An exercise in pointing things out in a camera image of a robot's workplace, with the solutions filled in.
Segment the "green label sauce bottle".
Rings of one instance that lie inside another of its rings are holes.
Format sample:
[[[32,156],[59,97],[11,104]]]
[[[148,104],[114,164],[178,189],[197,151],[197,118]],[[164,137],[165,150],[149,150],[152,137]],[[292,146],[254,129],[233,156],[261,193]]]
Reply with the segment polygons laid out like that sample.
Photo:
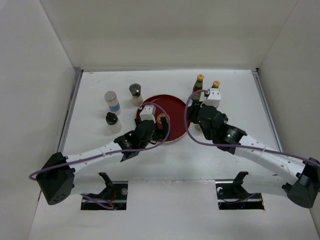
[[[193,93],[203,89],[203,80],[204,80],[204,75],[198,74],[196,81],[194,83],[193,89],[192,89]],[[194,94],[191,99],[193,101],[199,101],[201,98],[201,94],[202,94],[201,92],[198,92],[198,93]]]

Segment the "black cap spice grinder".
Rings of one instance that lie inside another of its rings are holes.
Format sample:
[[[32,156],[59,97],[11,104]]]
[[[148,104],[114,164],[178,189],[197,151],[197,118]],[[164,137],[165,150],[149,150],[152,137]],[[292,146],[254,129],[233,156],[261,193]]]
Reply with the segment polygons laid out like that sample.
[[[119,133],[122,130],[122,125],[118,116],[113,112],[108,112],[105,117],[109,130],[112,133]]]

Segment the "yellow cap sauce bottle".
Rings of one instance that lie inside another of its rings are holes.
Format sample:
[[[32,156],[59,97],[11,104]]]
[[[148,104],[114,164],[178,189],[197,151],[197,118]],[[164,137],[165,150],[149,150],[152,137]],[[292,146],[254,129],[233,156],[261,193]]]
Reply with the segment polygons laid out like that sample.
[[[219,80],[215,80],[213,83],[212,83],[212,88],[215,88],[215,89],[218,89],[220,87],[220,81]]]

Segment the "grey dome cap shaker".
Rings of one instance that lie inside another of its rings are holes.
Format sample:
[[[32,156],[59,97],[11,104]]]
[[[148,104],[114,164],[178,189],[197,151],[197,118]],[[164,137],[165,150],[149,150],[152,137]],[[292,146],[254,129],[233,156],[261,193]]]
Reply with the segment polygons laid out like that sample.
[[[131,93],[131,101],[135,106],[139,106],[143,103],[143,97],[141,94],[141,85],[138,83],[133,83],[129,86],[129,91]]]

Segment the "blue label silver cap jar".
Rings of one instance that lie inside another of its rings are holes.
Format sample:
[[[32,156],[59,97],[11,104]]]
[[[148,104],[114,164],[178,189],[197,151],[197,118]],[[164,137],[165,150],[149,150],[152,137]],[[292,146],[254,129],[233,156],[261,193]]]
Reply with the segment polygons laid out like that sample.
[[[121,107],[117,98],[117,95],[114,91],[107,91],[104,94],[104,99],[106,100],[110,112],[120,115],[121,114]]]

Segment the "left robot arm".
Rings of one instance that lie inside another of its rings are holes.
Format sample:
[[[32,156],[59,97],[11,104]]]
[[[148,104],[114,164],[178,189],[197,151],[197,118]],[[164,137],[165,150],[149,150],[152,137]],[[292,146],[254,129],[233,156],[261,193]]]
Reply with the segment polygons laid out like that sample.
[[[75,187],[80,176],[101,170],[109,164],[122,163],[132,159],[140,152],[156,148],[148,147],[151,141],[162,140],[163,144],[170,136],[171,122],[161,118],[162,128],[153,120],[142,120],[134,130],[117,137],[110,143],[87,152],[64,156],[54,153],[41,170],[35,173],[37,181],[48,205],[56,205],[65,200]]]

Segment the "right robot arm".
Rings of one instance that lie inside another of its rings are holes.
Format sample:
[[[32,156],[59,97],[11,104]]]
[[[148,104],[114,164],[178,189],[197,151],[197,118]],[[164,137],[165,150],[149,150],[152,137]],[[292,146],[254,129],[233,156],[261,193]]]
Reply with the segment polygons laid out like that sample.
[[[235,182],[231,190],[236,197],[245,197],[251,187],[270,190],[273,195],[287,197],[306,209],[314,206],[320,192],[320,162],[315,158],[276,151],[244,130],[229,125],[226,114],[200,101],[185,107],[184,120],[200,126],[208,141],[206,146],[250,160],[276,175],[272,180],[257,177],[250,182]]]

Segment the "black cap jar right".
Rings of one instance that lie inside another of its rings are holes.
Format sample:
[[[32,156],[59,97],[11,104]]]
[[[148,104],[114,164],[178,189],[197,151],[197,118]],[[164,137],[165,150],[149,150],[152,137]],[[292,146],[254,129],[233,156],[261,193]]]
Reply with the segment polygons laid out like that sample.
[[[200,126],[200,124],[195,124],[194,125],[195,126],[195,129],[198,131],[198,132],[202,132],[202,129],[201,129],[201,126]]]

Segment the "round red tray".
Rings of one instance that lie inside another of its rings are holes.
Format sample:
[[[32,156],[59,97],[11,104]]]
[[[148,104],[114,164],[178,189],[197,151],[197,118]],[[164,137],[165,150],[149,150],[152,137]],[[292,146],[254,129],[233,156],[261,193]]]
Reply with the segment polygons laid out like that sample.
[[[166,139],[166,143],[179,140],[186,134],[184,125],[184,110],[186,104],[176,96],[168,94],[160,94],[149,97],[143,103],[156,103],[161,106],[170,118],[170,134]],[[161,142],[166,136],[166,130],[168,129],[168,119],[164,121],[167,116],[162,110],[156,107],[154,118],[156,120],[157,130],[152,137],[151,142]]]

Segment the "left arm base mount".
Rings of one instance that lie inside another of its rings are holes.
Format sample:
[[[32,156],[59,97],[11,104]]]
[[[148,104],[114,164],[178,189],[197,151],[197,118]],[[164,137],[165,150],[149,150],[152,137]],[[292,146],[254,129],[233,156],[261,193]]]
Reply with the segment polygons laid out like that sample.
[[[127,181],[112,181],[105,172],[100,172],[103,179],[103,189],[98,193],[82,194],[82,211],[124,211],[127,209]]]

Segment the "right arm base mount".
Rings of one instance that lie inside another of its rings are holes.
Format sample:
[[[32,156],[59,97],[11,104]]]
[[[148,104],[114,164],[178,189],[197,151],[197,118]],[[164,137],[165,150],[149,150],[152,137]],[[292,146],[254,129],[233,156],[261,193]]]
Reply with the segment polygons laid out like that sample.
[[[215,188],[219,210],[264,210],[261,193],[248,193],[243,188],[247,171],[239,172],[234,179],[216,180]]]

